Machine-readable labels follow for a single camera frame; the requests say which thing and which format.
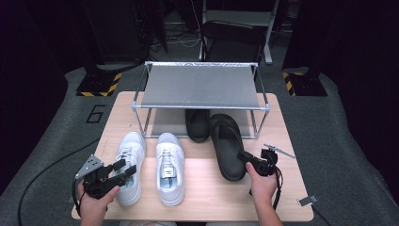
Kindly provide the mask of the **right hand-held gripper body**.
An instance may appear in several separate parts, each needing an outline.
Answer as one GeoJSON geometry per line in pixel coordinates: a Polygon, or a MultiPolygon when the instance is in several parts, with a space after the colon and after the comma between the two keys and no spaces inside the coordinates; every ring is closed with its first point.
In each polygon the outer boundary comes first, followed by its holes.
{"type": "Polygon", "coordinates": [[[261,156],[252,156],[250,163],[253,165],[255,171],[261,176],[270,176],[277,171],[277,163],[279,160],[279,153],[295,159],[295,156],[286,153],[284,150],[275,146],[264,144],[261,149],[261,156]]]}

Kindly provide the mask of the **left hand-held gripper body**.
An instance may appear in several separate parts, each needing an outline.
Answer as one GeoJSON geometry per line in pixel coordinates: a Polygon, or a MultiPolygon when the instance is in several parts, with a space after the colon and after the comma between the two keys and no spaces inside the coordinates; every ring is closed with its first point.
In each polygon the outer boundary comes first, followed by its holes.
{"type": "Polygon", "coordinates": [[[113,170],[113,164],[106,166],[101,159],[92,154],[75,174],[75,179],[83,180],[84,191],[90,197],[100,199],[114,186],[125,185],[121,174],[109,176],[113,170]]]}

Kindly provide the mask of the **white sneaker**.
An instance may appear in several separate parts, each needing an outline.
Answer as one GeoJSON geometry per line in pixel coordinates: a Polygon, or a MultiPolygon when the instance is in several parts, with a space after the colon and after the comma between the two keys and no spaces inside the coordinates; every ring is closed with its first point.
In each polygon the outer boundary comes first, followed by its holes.
{"type": "Polygon", "coordinates": [[[184,150],[171,133],[163,133],[156,145],[156,185],[160,201],[175,206],[184,199],[184,150]]]}
{"type": "Polygon", "coordinates": [[[126,172],[131,167],[136,168],[136,172],[126,178],[124,186],[120,187],[117,201],[120,205],[133,205],[140,199],[141,166],[146,156],[146,144],[144,138],[138,132],[129,132],[121,141],[116,160],[125,160],[125,165],[115,172],[115,175],[126,172]]]}

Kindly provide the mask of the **black slipper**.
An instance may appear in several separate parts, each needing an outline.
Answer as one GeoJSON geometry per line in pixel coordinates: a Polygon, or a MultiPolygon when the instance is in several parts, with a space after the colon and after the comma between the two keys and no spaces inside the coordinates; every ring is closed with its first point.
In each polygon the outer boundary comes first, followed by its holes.
{"type": "Polygon", "coordinates": [[[207,109],[186,109],[185,126],[188,136],[195,142],[203,142],[209,136],[210,111],[207,109]]]}
{"type": "Polygon", "coordinates": [[[244,150],[244,144],[236,121],[226,114],[214,114],[210,118],[210,136],[222,176],[231,182],[242,180],[246,166],[238,154],[244,150]]]}

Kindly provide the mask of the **grey metal shoe rack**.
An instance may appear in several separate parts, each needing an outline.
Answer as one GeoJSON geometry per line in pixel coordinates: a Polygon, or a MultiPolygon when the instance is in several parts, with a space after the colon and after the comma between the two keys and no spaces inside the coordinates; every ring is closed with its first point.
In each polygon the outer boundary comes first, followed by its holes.
{"type": "Polygon", "coordinates": [[[185,110],[224,113],[240,126],[242,137],[257,138],[270,111],[254,62],[147,61],[132,101],[143,137],[171,132],[187,137],[185,110]]]}

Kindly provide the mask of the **person's right hand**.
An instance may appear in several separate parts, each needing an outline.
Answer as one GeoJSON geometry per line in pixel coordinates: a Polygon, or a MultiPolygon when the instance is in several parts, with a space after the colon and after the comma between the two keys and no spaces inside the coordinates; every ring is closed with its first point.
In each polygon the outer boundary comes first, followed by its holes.
{"type": "Polygon", "coordinates": [[[257,205],[272,205],[272,197],[277,189],[277,179],[275,175],[261,176],[254,169],[251,163],[246,163],[247,173],[251,179],[251,192],[254,202],[257,205]]]}

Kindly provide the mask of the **person's left hand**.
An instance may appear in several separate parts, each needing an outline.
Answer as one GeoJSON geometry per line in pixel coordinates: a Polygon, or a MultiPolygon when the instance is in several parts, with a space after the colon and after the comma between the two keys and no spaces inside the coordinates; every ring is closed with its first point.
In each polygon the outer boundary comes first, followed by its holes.
{"type": "Polygon", "coordinates": [[[81,218],[87,218],[88,216],[104,218],[107,205],[115,200],[117,195],[120,193],[120,187],[114,186],[99,200],[86,195],[82,184],[78,186],[78,193],[80,195],[81,218]]]}

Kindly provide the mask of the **black stand striped base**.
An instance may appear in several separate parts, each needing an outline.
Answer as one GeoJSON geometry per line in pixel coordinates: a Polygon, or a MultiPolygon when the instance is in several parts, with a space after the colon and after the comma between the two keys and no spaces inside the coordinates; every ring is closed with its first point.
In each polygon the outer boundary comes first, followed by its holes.
{"type": "Polygon", "coordinates": [[[98,96],[109,96],[115,89],[115,81],[118,80],[120,70],[105,70],[98,67],[95,61],[95,54],[92,45],[97,47],[96,38],[92,28],[92,22],[89,18],[84,0],[78,0],[79,6],[83,10],[83,16],[86,20],[81,33],[81,52],[80,60],[86,71],[86,75],[79,85],[77,92],[86,95],[90,93],[98,96]]]}
{"type": "Polygon", "coordinates": [[[319,79],[323,62],[323,36],[312,16],[315,0],[302,0],[282,70],[293,96],[327,96],[319,79]]]}

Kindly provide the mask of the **black chair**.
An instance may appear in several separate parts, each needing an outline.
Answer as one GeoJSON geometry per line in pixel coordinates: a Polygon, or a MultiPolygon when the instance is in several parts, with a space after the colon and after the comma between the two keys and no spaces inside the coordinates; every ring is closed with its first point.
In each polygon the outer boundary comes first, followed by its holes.
{"type": "Polygon", "coordinates": [[[263,57],[266,38],[255,26],[209,21],[200,27],[200,61],[257,62],[263,57]]]}

